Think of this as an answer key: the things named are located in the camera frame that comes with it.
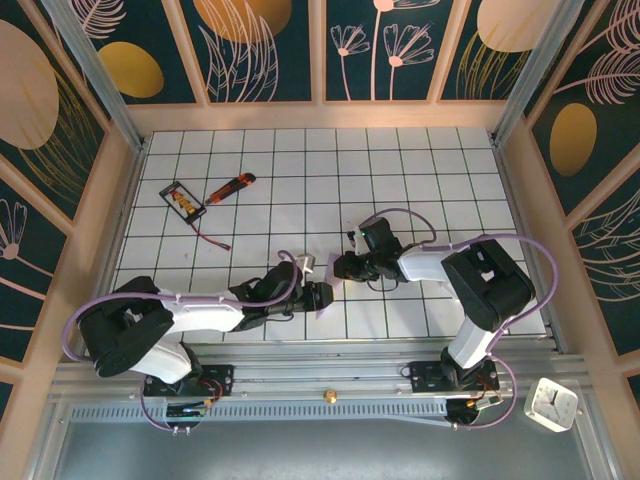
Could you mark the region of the grey metal sheet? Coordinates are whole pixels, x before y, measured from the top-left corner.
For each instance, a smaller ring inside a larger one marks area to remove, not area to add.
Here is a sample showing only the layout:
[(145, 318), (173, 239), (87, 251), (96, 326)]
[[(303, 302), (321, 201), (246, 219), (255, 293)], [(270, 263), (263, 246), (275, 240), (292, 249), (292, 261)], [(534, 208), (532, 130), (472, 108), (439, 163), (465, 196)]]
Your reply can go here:
[(146, 423), (60, 427), (30, 480), (613, 480), (576, 429), (520, 416), (486, 430), (392, 420), (208, 423), (172, 436)]

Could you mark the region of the white square alarm clock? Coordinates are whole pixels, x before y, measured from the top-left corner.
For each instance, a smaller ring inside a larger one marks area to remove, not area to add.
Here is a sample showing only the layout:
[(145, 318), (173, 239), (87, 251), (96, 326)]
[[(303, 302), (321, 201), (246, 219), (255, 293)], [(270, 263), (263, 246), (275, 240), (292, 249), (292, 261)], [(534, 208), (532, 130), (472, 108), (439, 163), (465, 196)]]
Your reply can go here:
[(572, 428), (579, 405), (578, 395), (561, 384), (542, 377), (527, 394), (524, 413), (532, 421), (554, 433)]

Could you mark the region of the red black utility knife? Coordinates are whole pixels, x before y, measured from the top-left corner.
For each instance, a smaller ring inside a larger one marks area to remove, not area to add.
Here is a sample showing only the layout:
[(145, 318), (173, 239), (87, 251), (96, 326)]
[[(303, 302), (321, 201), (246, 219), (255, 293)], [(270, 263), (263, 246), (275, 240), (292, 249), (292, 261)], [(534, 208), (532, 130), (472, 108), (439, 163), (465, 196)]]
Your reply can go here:
[(220, 203), (222, 200), (230, 197), (231, 195), (238, 193), (240, 190), (248, 187), (256, 181), (256, 177), (252, 173), (243, 173), (224, 186), (211, 193), (204, 201), (205, 205), (212, 205)]

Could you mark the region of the black battery pack yellow label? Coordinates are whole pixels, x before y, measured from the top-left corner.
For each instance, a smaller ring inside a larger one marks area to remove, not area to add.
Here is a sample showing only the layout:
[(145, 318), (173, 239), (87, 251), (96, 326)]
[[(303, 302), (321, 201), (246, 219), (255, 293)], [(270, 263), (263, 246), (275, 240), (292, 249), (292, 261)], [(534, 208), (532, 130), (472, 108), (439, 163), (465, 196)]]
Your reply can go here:
[(206, 213), (204, 204), (179, 181), (162, 189), (159, 196), (187, 225), (192, 225)]

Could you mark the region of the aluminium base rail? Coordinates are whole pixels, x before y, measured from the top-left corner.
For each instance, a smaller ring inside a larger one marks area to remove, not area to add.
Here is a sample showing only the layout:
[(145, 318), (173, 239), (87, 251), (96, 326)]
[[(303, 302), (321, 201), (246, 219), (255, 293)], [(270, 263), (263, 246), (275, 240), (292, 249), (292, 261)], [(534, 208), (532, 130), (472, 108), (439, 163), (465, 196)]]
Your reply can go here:
[[(406, 397), (405, 365), (436, 360), (445, 339), (283, 341), (200, 344), (203, 364), (234, 366), (234, 400), (319, 399), (334, 389), (342, 399)], [(513, 370), (522, 394), (547, 377), (582, 393), (593, 390), (582, 356), (561, 354), (550, 339), (507, 337), (493, 350)]]

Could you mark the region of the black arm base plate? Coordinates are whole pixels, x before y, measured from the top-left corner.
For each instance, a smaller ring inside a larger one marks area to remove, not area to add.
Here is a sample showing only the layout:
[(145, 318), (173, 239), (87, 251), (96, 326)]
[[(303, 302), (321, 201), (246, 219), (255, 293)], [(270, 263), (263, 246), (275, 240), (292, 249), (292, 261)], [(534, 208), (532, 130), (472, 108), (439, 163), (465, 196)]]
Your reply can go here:
[(203, 365), (173, 384), (151, 377), (144, 381), (143, 394), (150, 397), (223, 397), (231, 395), (233, 383), (233, 365)]
[(414, 393), (451, 393), (500, 389), (496, 365), (485, 359), (474, 367), (461, 369), (442, 361), (415, 361), (408, 364), (408, 378)]

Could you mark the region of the aluminium side rail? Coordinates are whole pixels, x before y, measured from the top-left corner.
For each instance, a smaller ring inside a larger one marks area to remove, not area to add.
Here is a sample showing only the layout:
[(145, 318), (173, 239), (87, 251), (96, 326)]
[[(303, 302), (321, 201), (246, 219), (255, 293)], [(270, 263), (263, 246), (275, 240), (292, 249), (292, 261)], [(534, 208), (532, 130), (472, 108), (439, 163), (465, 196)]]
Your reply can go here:
[[(509, 165), (506, 154), (501, 148), (497, 147), (492, 148), (492, 153), (494, 154), (496, 166), (503, 182), (507, 202), (513, 215), (517, 233), (531, 240), (536, 240), (538, 243), (543, 243), (542, 240), (536, 238), (536, 235), (529, 225), (525, 205), (521, 199), (520, 191), (516, 185), (516, 178), (512, 173), (512, 168)], [(514, 322), (509, 327), (509, 331), (513, 332), (514, 328), (518, 328), (522, 323), (526, 323), (532, 316), (539, 315), (545, 327), (545, 333), (539, 334), (538, 337), (540, 339), (552, 339), (555, 343), (554, 349), (561, 354), (565, 354), (568, 352), (568, 344), (564, 338), (557, 309), (553, 305), (552, 300), (559, 286), (559, 268), (557, 262), (553, 258), (549, 248), (547, 248), (548, 252), (545, 253), (531, 243), (524, 242), (523, 240), (520, 240), (519, 243), (523, 250), (531, 280), (536, 288), (536, 302), (542, 303), (546, 297), (548, 297), (548, 300), (545, 304), (542, 304), (535, 313), (531, 313), (527, 317), (523, 317), (521, 320)]]
[(98, 155), (74, 225), (74, 311), (111, 291), (143, 157), (126, 145), (105, 146)]

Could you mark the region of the aluminium corner post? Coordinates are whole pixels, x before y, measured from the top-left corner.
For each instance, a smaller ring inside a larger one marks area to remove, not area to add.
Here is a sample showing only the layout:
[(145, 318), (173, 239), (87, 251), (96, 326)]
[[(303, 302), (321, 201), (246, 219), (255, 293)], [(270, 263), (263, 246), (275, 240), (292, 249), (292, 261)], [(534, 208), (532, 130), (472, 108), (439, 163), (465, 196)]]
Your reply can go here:
[(136, 127), (127, 106), (112, 82), (104, 64), (78, 22), (67, 0), (42, 0), (44, 8), (56, 23), (62, 38), (67, 43), (79, 65), (86, 73), (115, 126), (136, 153), (144, 146), (144, 137)]
[(581, 25), (582, 11), (589, 11), (594, 2), (595, 0), (558, 0), (549, 19), (543, 24), (537, 43), (518, 74), (491, 132), (490, 140), (494, 149), (500, 149), (506, 144), (536, 89), (543, 83), (546, 74), (552, 71), (552, 64), (559, 56), (571, 30), (575, 25)]

